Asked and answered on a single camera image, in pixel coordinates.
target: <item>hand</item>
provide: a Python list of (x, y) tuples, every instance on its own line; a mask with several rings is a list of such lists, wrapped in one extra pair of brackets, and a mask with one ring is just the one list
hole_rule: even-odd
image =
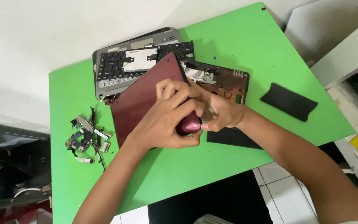
[[(154, 147), (179, 149), (199, 145), (202, 130), (192, 135), (180, 136), (175, 127), (193, 110), (198, 117), (202, 116), (204, 104), (196, 100), (200, 98), (200, 92), (185, 82), (170, 79), (157, 83), (156, 89), (156, 104), (129, 134), (127, 140), (136, 141), (146, 151)], [(192, 99), (183, 103), (188, 97)]]
[(199, 100), (205, 106), (202, 120), (206, 122), (201, 125), (201, 129), (220, 131), (224, 127), (236, 127), (243, 120), (246, 106), (230, 102), (223, 97), (210, 93), (191, 79), (188, 79), (188, 81), (192, 88), (200, 92)]

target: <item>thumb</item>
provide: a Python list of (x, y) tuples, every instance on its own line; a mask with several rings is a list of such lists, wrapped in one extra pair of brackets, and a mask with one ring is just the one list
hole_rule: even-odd
[(226, 127), (224, 116), (220, 115), (214, 120), (210, 120), (208, 122), (204, 122), (201, 125), (201, 129), (205, 131), (220, 131), (222, 128)]

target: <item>green tabletop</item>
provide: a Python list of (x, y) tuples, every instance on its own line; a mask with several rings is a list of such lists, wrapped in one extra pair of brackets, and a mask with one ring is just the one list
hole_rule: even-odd
[[(246, 105), (278, 125), (315, 145), (353, 134), (351, 125), (262, 8), (262, 3), (256, 3), (181, 28), (182, 39), (194, 41), (196, 61), (249, 72), (251, 81)], [(319, 103), (307, 122), (259, 100), (272, 82)], [(103, 171), (99, 163), (80, 163), (66, 150), (64, 143), (75, 132), (70, 120), (79, 114), (89, 117), (92, 106), (96, 108), (97, 128), (112, 133), (114, 124), (109, 107), (95, 99), (92, 60), (50, 73), (49, 91), (53, 220), (70, 223)], [(107, 164), (118, 151), (117, 139), (113, 136), (109, 141), (111, 147), (103, 154)], [(148, 152), (132, 177), (119, 213), (272, 161), (263, 150), (208, 143), (204, 132), (198, 147)]]

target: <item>maroon laptop cover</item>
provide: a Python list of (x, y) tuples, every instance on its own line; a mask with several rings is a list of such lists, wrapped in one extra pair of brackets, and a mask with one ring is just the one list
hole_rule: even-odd
[[(187, 82), (185, 72), (174, 53), (169, 53), (110, 104), (118, 147), (157, 101), (156, 84), (164, 79)], [(189, 135), (201, 128), (195, 111), (176, 127), (179, 135)]]

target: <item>black felt pad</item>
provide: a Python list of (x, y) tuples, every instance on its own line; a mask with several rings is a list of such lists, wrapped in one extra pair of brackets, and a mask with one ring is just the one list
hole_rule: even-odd
[(256, 142), (236, 128), (223, 128), (218, 132), (208, 131), (206, 141), (258, 150), (262, 149), (258, 144), (256, 144)]
[(269, 91), (262, 96), (261, 101), (278, 108), (287, 114), (307, 121), (310, 112), (316, 108), (317, 102), (292, 92), (276, 83), (272, 83)]

